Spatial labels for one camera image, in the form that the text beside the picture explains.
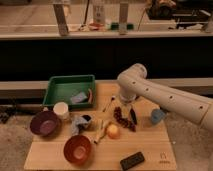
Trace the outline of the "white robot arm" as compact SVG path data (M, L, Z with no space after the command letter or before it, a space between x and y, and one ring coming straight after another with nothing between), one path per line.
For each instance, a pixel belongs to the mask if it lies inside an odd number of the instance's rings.
M142 96L213 132L213 99L148 81L146 76L140 63L121 72L117 77L120 100L131 103Z

